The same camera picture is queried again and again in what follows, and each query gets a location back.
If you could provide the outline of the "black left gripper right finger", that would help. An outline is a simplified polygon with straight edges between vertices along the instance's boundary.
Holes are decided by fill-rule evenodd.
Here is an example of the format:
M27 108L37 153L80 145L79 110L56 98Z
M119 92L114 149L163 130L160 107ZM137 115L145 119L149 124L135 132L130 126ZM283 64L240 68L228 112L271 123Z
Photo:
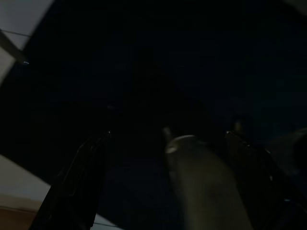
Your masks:
M233 131L225 135L229 162L256 230L305 230L307 200L278 169L270 153Z

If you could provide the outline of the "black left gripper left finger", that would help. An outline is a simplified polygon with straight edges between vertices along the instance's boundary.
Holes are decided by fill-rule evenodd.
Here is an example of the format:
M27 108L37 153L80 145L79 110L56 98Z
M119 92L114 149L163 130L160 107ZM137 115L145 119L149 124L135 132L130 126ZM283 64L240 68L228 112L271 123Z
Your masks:
M104 184L111 132L87 139L50 187L30 229L89 230Z

